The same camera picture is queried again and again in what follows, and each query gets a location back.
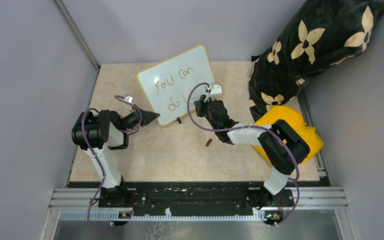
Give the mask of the red marker cap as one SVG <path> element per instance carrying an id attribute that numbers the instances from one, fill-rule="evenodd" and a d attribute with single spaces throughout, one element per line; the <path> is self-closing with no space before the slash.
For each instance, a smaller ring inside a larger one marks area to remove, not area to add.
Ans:
<path id="1" fill-rule="evenodd" d="M 208 146 L 211 144 L 212 141 L 213 141 L 213 140 L 210 138 L 210 139 L 206 142 L 205 146 L 208 147 Z"/>

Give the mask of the yellow framed whiteboard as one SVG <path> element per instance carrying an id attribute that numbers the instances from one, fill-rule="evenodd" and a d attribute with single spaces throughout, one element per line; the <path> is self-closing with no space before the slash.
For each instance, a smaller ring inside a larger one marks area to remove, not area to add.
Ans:
<path id="1" fill-rule="evenodd" d="M 196 85 L 215 82 L 207 49 L 202 44 L 139 71 L 136 78 L 152 111 L 159 114 L 160 126 L 186 115 L 187 106 L 193 109 L 193 101 L 206 92 L 200 87 L 188 99 Z"/>

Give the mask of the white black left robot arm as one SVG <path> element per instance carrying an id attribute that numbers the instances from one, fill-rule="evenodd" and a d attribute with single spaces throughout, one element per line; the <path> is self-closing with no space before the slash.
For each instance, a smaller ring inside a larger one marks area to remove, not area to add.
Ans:
<path id="1" fill-rule="evenodd" d="M 110 151 L 125 150 L 129 145 L 128 131 L 144 127 L 156 120 L 159 113 L 142 110 L 122 117 L 116 111 L 102 110 L 97 115 L 81 112 L 71 131 L 75 145 L 86 152 L 100 175 L 100 200 L 111 200 L 118 207 L 129 203 L 130 193 L 121 173 L 116 170 Z"/>

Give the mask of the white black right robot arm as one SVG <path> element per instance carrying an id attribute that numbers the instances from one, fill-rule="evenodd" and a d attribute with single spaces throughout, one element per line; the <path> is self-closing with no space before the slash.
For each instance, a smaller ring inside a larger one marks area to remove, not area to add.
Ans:
<path id="1" fill-rule="evenodd" d="M 263 149 L 272 167 L 264 181 L 261 199 L 267 206 L 275 206 L 291 174 L 309 155 L 309 145 L 283 119 L 269 125 L 242 124 L 229 117 L 221 100 L 206 100 L 206 95 L 201 95 L 193 104 L 196 115 L 208 121 L 208 131 L 221 142 Z"/>

